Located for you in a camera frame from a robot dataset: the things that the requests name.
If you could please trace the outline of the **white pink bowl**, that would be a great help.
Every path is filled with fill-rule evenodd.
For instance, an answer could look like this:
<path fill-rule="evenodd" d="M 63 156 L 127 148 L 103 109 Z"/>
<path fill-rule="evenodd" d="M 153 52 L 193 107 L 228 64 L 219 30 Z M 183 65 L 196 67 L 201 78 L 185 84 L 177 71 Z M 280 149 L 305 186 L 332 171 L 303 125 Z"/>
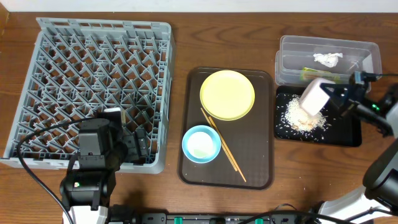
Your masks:
<path fill-rule="evenodd" d="M 320 88 L 322 83 L 335 84 L 333 81 L 324 78 L 316 78 L 306 87 L 299 98 L 299 106 L 310 116 L 315 116 L 320 112 L 330 98 Z"/>

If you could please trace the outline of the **white tissue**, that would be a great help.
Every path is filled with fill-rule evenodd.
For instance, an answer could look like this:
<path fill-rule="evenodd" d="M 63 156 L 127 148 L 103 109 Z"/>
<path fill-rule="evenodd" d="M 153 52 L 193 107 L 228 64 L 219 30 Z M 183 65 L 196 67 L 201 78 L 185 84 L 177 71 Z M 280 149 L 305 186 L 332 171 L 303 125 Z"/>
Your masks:
<path fill-rule="evenodd" d="M 342 53 L 328 53 L 328 54 L 314 54 L 314 61 L 319 62 L 322 65 L 333 68 L 337 65 L 340 58 L 343 58 Z"/>

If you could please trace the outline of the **green orange snack wrapper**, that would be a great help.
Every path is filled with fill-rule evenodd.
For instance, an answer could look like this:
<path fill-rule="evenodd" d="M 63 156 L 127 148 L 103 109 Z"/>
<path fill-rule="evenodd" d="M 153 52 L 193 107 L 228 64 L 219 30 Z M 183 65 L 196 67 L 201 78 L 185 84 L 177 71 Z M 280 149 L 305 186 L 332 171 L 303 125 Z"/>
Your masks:
<path fill-rule="evenodd" d="M 340 77 L 331 72 L 303 67 L 300 73 L 301 80 L 314 80 L 316 78 L 324 78 L 334 82 L 340 81 Z"/>

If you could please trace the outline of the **pile of rice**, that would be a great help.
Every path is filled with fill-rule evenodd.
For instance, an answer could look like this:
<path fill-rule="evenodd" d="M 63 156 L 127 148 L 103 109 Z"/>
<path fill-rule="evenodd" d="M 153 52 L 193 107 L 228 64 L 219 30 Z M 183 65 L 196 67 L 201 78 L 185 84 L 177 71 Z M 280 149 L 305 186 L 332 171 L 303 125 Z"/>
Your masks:
<path fill-rule="evenodd" d="M 275 101 L 275 136 L 280 139 L 320 142 L 331 126 L 327 116 L 318 112 L 311 116 L 299 106 L 299 96 L 278 93 Z"/>

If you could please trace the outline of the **light blue bowl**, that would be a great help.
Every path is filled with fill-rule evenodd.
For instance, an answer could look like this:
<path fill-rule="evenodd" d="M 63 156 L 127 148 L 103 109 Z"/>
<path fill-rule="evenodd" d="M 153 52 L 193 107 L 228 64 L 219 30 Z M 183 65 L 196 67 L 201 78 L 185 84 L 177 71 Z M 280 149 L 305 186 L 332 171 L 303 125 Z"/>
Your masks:
<path fill-rule="evenodd" d="M 206 164 L 218 156 L 221 150 L 221 139 L 210 126 L 194 126 L 184 134 L 182 150 L 190 161 Z"/>

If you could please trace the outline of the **yellow plate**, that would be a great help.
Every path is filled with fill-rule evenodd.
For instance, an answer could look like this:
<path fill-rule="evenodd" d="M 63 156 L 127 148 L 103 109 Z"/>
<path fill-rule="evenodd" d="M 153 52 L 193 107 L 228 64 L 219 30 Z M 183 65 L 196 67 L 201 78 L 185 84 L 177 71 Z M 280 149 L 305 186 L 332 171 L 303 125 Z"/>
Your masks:
<path fill-rule="evenodd" d="M 222 121 L 246 116 L 256 98 L 249 78 L 233 70 L 220 70 L 209 75 L 200 87 L 199 96 L 202 108 Z"/>

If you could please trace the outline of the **white cup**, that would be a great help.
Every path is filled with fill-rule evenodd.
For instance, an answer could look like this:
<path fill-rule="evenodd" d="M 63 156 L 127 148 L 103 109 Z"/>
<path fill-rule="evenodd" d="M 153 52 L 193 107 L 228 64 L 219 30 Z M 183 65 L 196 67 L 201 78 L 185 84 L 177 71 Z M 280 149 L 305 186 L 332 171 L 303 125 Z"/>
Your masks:
<path fill-rule="evenodd" d="M 211 136 L 205 132 L 193 133 L 188 139 L 187 147 L 189 153 L 198 159 L 210 157 L 215 151 Z"/>

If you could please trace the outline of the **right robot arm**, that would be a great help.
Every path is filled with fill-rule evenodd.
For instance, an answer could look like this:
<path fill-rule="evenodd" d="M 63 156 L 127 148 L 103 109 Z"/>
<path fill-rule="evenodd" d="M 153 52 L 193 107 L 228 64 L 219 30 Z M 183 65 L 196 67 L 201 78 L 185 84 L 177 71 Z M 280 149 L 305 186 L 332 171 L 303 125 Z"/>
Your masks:
<path fill-rule="evenodd" d="M 397 84 L 391 85 L 377 103 L 358 103 L 353 114 L 375 125 L 383 136 L 397 138 Z M 397 140 L 369 166 L 359 188 L 321 203 L 317 213 L 350 223 L 397 216 Z"/>

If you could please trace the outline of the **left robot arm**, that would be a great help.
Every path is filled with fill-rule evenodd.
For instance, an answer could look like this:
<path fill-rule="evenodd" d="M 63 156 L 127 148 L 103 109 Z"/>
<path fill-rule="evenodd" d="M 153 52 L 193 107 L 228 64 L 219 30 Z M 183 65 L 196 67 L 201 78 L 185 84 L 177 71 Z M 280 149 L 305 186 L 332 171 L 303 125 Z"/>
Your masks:
<path fill-rule="evenodd" d="M 122 108 L 108 108 L 82 122 L 80 151 L 70 159 L 60 184 L 64 223 L 140 223 L 129 206 L 109 204 L 122 163 L 142 164 L 149 154 L 144 131 L 125 134 L 125 122 Z"/>

